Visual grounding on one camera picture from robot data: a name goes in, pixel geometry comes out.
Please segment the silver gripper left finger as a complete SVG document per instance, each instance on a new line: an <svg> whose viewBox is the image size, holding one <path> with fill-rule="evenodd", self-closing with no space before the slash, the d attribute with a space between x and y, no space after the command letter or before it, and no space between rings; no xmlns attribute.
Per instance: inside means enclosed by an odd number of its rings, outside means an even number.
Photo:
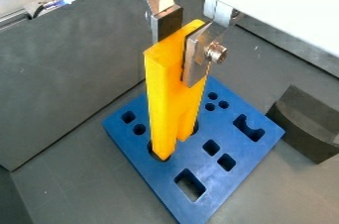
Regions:
<svg viewBox="0 0 339 224"><path fill-rule="evenodd" d="M174 3L174 0L145 0L145 4L152 43L156 44L181 28L182 8Z"/></svg>

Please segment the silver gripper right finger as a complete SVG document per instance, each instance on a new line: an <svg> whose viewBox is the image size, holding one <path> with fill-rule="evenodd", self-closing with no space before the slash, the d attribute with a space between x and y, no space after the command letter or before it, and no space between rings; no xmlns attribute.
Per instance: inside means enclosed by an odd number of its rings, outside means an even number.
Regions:
<svg viewBox="0 0 339 224"><path fill-rule="evenodd" d="M208 74L212 62L220 64L224 61L228 49L220 44L217 37L238 21L244 13L218 0L205 0L204 15L210 22L185 37L181 81L188 87Z"/></svg>

